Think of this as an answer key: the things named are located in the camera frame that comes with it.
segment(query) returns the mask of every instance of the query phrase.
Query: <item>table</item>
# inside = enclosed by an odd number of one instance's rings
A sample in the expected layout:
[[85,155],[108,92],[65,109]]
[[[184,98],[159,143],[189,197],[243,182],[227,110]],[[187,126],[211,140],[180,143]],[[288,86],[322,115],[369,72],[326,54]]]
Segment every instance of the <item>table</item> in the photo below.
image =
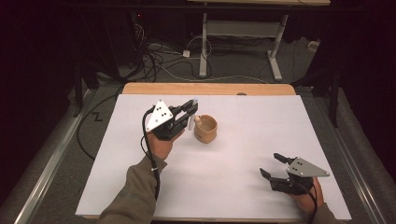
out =
[[[192,2],[208,3],[243,3],[243,4],[262,4],[262,5],[303,5],[303,6],[328,6],[330,0],[189,0]],[[267,51],[267,56],[275,81],[281,81],[279,66],[276,62],[276,53],[282,40],[283,32],[289,15],[283,15],[280,22],[256,22],[256,21],[209,21],[207,13],[204,13],[202,31],[202,51],[200,59],[200,77],[206,77],[207,63],[207,36],[208,35],[232,35],[232,36],[255,36],[255,37],[274,37],[274,47]]]
[[[241,92],[247,96],[236,95]],[[331,168],[301,98],[290,85],[281,84],[127,84],[81,196],[78,216],[97,217],[122,188],[127,168],[143,157],[140,148],[131,146],[137,147],[140,142],[140,114],[146,107],[159,97],[175,105],[194,95],[199,95],[198,114],[217,119],[218,136],[204,145],[186,131],[177,140],[162,173],[154,220],[302,221],[294,202],[285,194],[271,191],[259,168],[285,177],[287,166],[273,158],[274,152],[315,161],[330,173]],[[336,217],[350,219],[334,177],[326,177],[321,183],[325,195],[332,195],[327,201]]]

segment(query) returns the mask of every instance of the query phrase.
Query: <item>white paper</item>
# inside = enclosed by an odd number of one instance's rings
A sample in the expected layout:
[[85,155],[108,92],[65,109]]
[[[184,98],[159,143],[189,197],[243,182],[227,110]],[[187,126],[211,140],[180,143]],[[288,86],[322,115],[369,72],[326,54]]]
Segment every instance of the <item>white paper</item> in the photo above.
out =
[[[194,97],[120,95],[76,214],[100,215],[123,187],[128,167],[142,160],[142,117],[153,104],[162,99],[168,106],[183,105]],[[319,179],[325,201],[336,218],[351,219],[300,96],[198,99],[196,114],[215,118],[218,136],[203,144],[186,129],[177,139],[161,174],[156,218],[301,219],[294,201],[272,191],[261,176],[263,168],[273,177],[288,177],[288,165],[274,159],[279,153],[330,172],[330,177]]]

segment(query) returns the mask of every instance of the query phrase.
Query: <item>sleeve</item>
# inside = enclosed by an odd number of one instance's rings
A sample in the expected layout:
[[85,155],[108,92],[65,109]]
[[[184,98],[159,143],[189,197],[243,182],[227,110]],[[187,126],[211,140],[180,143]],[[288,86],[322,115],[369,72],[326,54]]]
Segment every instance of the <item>sleeve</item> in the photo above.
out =
[[[166,162],[158,158],[154,160],[161,173]],[[156,185],[151,161],[145,157],[137,165],[129,167],[125,186],[102,212],[97,223],[150,223],[155,211]]]
[[334,214],[330,211],[329,206],[324,203],[318,208],[317,214],[315,215],[313,224],[342,224],[344,221],[335,219]]

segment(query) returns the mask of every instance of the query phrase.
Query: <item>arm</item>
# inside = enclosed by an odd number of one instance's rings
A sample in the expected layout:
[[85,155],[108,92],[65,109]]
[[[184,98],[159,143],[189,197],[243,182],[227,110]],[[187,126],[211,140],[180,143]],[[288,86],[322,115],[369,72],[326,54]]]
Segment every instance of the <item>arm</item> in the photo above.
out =
[[[315,215],[315,219],[313,224],[341,224],[345,223],[343,221],[339,221],[335,219],[334,214],[329,209],[327,204],[324,202],[323,192],[321,186],[318,182],[318,178],[314,177],[314,186],[317,191],[317,203],[318,203],[318,211]],[[310,191],[313,195],[315,195],[315,189],[312,188]],[[307,214],[307,217],[312,216],[315,210],[314,203],[312,202],[311,197],[308,194],[305,195],[291,195],[289,196],[297,202],[297,205]]]
[[[170,141],[161,141],[154,134],[148,135],[148,143],[159,173],[166,166],[164,160],[172,150],[174,141],[183,132]],[[150,223],[155,212],[156,184],[150,159],[145,156],[141,162],[128,169],[125,186],[102,212],[97,223]]]

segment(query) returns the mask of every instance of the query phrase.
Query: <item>wooden cup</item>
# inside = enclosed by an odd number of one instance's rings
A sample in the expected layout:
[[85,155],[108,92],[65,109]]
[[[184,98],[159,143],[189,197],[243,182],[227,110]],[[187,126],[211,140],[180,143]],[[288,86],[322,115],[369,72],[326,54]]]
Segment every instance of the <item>wooden cup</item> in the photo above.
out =
[[216,138],[218,123],[208,115],[195,116],[194,135],[202,143],[208,144]]

